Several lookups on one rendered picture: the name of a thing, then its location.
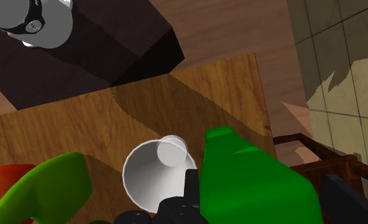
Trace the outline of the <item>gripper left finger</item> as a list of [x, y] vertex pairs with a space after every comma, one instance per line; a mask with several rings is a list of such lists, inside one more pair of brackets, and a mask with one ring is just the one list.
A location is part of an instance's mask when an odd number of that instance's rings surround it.
[[113, 224], [209, 224], [199, 211], [199, 173], [197, 169], [187, 169], [184, 194], [160, 202], [153, 218], [144, 211], [126, 211]]

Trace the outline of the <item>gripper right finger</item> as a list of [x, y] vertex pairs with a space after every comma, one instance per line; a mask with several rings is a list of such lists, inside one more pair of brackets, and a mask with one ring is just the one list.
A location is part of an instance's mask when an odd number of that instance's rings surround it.
[[333, 224], [368, 224], [368, 199], [339, 176], [324, 175], [319, 198]]

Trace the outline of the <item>white cup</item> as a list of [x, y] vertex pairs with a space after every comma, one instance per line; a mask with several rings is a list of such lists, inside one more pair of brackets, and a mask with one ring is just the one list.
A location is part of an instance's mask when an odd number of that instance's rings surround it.
[[186, 142], [169, 135], [134, 148], [124, 162], [122, 181], [135, 205], [156, 213], [162, 200], [184, 195], [186, 170], [196, 168]]

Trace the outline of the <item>green bottle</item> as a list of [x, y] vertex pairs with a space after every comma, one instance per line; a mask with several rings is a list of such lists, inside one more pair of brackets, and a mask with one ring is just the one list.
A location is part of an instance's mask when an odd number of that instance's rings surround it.
[[205, 133], [199, 191], [209, 224], [323, 224], [311, 182], [228, 126]]

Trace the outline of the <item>wooden table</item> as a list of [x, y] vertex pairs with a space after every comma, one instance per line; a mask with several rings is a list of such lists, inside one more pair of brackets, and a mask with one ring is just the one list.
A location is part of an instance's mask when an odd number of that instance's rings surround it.
[[175, 134], [200, 164], [204, 133], [222, 125], [275, 153], [254, 54], [1, 115], [0, 165], [38, 164], [79, 151], [93, 192], [69, 224], [113, 221], [134, 209], [121, 175], [133, 148]]

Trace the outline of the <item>green curved object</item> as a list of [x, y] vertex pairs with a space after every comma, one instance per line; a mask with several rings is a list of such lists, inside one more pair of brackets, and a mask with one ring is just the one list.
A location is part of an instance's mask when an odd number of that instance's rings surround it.
[[86, 203], [92, 182], [78, 152], [44, 161], [23, 175], [0, 199], [0, 224], [66, 224]]

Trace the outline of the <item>dark brown robot stand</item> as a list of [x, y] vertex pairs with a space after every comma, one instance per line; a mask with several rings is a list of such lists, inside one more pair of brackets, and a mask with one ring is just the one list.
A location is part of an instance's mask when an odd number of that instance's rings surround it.
[[183, 58], [150, 0], [0, 0], [0, 97], [12, 109], [165, 74]]

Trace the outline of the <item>red orange object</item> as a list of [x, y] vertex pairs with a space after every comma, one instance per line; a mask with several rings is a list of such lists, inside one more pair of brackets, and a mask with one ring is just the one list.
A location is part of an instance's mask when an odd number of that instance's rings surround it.
[[0, 224], [32, 224], [33, 164], [0, 166]]

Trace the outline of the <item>dark brown wooden furniture frame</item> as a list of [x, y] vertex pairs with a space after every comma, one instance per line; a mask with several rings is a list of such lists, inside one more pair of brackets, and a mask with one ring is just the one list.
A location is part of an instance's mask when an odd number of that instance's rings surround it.
[[327, 146], [316, 142], [301, 133], [278, 136], [273, 138], [274, 144], [283, 144], [293, 141], [300, 141], [305, 147], [316, 154], [320, 160], [308, 164], [296, 165], [292, 169], [312, 182], [316, 191], [320, 191], [322, 176], [325, 174], [335, 174], [341, 177], [346, 183], [363, 193], [361, 179], [368, 180], [368, 165], [359, 162], [354, 155], [339, 155]]

